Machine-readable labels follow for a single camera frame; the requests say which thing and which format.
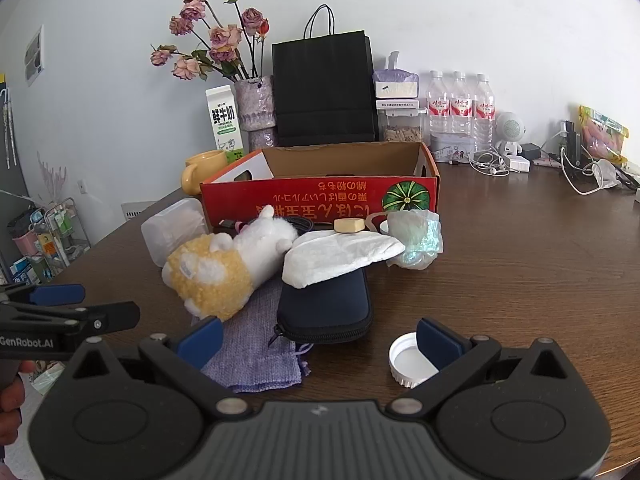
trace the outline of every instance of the yellow mug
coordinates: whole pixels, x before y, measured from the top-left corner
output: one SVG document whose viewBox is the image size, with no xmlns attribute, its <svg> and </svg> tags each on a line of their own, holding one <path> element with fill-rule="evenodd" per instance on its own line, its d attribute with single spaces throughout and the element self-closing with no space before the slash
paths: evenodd
<svg viewBox="0 0 640 480">
<path fill-rule="evenodd" d="M 190 156 L 184 161 L 186 169 L 182 172 L 182 190 L 191 196 L 199 195 L 200 183 L 215 175 L 226 164 L 226 153 L 222 150 Z"/>
</svg>

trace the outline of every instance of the red box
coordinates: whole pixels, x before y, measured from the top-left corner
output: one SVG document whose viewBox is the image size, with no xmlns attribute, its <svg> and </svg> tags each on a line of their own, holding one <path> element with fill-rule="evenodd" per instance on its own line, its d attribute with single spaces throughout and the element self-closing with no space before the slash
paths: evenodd
<svg viewBox="0 0 640 480">
<path fill-rule="evenodd" d="M 314 222 L 396 209 L 437 211 L 440 173 L 422 142 L 264 148 L 200 184 L 209 221 L 276 215 Z"/>
</svg>

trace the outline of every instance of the bouquet of dried flowers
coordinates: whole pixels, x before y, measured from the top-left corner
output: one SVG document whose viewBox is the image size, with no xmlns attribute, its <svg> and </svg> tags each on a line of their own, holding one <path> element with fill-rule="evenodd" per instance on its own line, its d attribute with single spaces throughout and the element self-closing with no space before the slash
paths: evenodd
<svg viewBox="0 0 640 480">
<path fill-rule="evenodd" d="M 207 73 L 217 71 L 231 81 L 249 79 L 257 77 L 258 71 L 255 66 L 256 51 L 260 48 L 260 72 L 262 77 L 262 58 L 264 57 L 264 37 L 269 31 L 269 22 L 262 13 L 249 7 L 242 14 L 238 7 L 238 0 L 227 0 L 226 4 L 235 6 L 240 27 L 229 24 L 226 27 L 213 11 L 209 0 L 184 0 L 184 6 L 179 16 L 172 16 L 169 21 L 169 31 L 175 36 L 195 35 L 200 43 L 190 54 L 184 54 L 173 45 L 159 45 L 153 47 L 151 53 L 151 63 L 155 66 L 166 64 L 173 56 L 177 56 L 172 73 L 180 79 L 191 80 L 196 76 L 206 80 Z M 207 23 L 207 9 L 216 27 L 211 27 Z M 209 41 L 204 40 L 196 31 L 198 22 L 208 29 Z M 242 62 L 239 45 L 242 37 L 246 39 L 249 53 L 251 54 L 251 65 L 246 66 Z"/>
</svg>

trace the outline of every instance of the wooden block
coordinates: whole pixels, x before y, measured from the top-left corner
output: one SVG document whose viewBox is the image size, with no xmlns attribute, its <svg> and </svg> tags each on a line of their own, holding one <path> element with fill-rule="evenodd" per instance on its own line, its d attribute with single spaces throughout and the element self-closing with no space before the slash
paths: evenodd
<svg viewBox="0 0 640 480">
<path fill-rule="evenodd" d="M 364 218 L 338 218 L 334 229 L 339 233 L 357 233 L 364 231 Z"/>
</svg>

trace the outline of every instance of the blue gripper pad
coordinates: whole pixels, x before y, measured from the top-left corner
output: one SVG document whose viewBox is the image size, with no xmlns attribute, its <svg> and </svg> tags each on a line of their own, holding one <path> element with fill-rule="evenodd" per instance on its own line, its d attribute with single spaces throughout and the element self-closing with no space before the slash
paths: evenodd
<svg viewBox="0 0 640 480">
<path fill-rule="evenodd" d="M 209 316 L 178 341 L 174 349 L 178 357 L 200 370 L 222 348 L 222 340 L 222 322 Z"/>
<path fill-rule="evenodd" d="M 39 285 L 29 295 L 29 301 L 38 306 L 82 303 L 84 301 L 84 286 L 79 283 L 71 285 Z"/>
<path fill-rule="evenodd" d="M 464 339 L 453 330 L 435 320 L 423 317 L 415 329 L 418 350 L 438 370 L 462 356 L 471 349 L 469 339 Z"/>
</svg>

